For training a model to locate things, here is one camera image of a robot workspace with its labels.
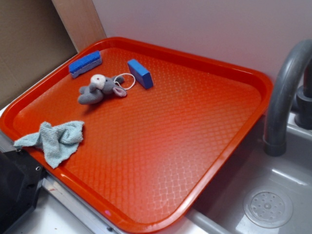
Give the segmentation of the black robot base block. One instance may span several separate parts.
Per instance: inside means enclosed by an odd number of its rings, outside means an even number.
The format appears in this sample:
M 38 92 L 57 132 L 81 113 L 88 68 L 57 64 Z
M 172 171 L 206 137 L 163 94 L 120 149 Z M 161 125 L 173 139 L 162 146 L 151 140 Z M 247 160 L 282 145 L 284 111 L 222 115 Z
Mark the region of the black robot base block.
M 45 170 L 25 150 L 0 154 L 0 232 L 8 233 L 37 205 Z

